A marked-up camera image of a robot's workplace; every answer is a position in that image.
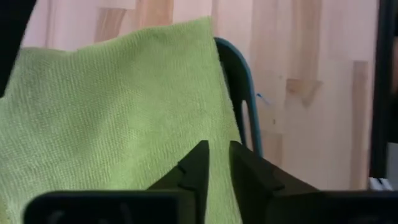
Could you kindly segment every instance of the wooden wall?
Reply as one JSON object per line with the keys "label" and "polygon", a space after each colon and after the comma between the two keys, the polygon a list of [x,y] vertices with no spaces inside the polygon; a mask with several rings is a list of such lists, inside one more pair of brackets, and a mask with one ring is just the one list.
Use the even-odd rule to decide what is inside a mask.
{"label": "wooden wall", "polygon": [[248,60],[264,155],[321,189],[366,186],[376,0],[38,0],[25,46],[75,50],[212,16]]}

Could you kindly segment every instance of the black plastic object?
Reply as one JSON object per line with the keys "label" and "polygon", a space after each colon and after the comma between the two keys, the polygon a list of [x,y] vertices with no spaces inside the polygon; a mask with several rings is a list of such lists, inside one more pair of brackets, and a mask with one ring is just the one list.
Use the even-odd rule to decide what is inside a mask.
{"label": "black plastic object", "polygon": [[386,178],[396,0],[379,0],[369,176]]}
{"label": "black plastic object", "polygon": [[243,224],[398,223],[398,192],[319,191],[238,142],[229,156]]}
{"label": "black plastic object", "polygon": [[244,132],[244,118],[242,103],[248,106],[251,140],[254,152],[262,157],[260,127],[257,117],[256,96],[251,78],[251,72],[240,51],[227,40],[215,38],[220,63],[223,67],[225,82],[228,86],[235,119],[238,124],[242,143],[247,146]]}
{"label": "black plastic object", "polygon": [[6,89],[19,46],[24,36],[26,25],[33,11],[36,0],[2,0],[0,1],[0,97]]}
{"label": "black plastic object", "polygon": [[209,145],[201,141],[148,190],[44,194],[28,204],[24,223],[202,224],[208,172]]}

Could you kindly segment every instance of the light wood panel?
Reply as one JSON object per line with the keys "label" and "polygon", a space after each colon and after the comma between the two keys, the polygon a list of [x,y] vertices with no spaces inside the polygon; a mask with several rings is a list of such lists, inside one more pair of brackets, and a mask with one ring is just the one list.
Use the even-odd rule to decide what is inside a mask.
{"label": "light wood panel", "polygon": [[264,156],[321,189],[366,186],[375,0],[38,0],[24,45],[75,50],[212,16],[248,60]]}

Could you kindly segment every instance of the towel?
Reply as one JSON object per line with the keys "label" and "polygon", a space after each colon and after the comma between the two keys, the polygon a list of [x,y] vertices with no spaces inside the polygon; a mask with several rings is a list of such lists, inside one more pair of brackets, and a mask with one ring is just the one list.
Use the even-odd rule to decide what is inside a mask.
{"label": "towel", "polygon": [[54,190],[146,189],[209,140],[207,223],[240,223],[228,146],[239,140],[203,18],[74,52],[21,49],[0,99],[0,223]]}

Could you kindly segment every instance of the wood grain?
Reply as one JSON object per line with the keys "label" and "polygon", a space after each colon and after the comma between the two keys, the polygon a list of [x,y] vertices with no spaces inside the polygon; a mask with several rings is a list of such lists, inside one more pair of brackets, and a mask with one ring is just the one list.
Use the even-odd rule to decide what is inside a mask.
{"label": "wood grain", "polygon": [[134,9],[126,10],[122,22],[120,24],[119,36],[129,34],[138,29],[137,11]]}
{"label": "wood grain", "polygon": [[138,28],[172,24],[173,8],[173,0],[137,0]]}
{"label": "wood grain", "polygon": [[276,166],[281,167],[283,164],[283,135],[276,133],[269,133],[263,131],[261,133],[262,145],[264,149],[273,149],[271,151],[266,151],[264,158]]}
{"label": "wood grain", "polygon": [[[268,101],[277,103],[277,89],[275,85],[278,74],[276,65],[277,45],[277,16],[279,0],[253,1],[250,66],[253,73],[254,87]],[[275,104],[265,105],[257,100],[257,110],[260,119],[260,128],[269,133],[276,133],[280,119],[277,118]],[[273,151],[273,148],[264,148],[264,155]]]}
{"label": "wood grain", "polygon": [[216,1],[174,0],[173,22],[186,22],[202,16],[211,16],[213,11],[216,11]]}
{"label": "wood grain", "polygon": [[45,37],[45,45],[44,47],[54,47],[55,45],[55,28],[57,26],[57,9],[58,5],[56,2],[47,0],[45,3],[47,3],[47,20],[45,21],[45,30],[46,30],[46,37]]}
{"label": "wood grain", "polygon": [[127,9],[99,9],[95,42],[117,37],[126,12]]}
{"label": "wood grain", "polygon": [[317,88],[322,1],[293,1],[292,71],[302,81],[298,94],[310,106]]}
{"label": "wood grain", "polygon": [[217,0],[213,2],[216,12],[216,35],[228,37],[246,60],[250,60],[251,14],[253,0]]}
{"label": "wood grain", "polygon": [[353,69],[353,148],[351,150],[351,189],[366,188],[366,179],[368,170],[368,151],[364,147],[366,133],[364,135],[366,117],[366,83],[369,80],[369,62],[354,62]]}

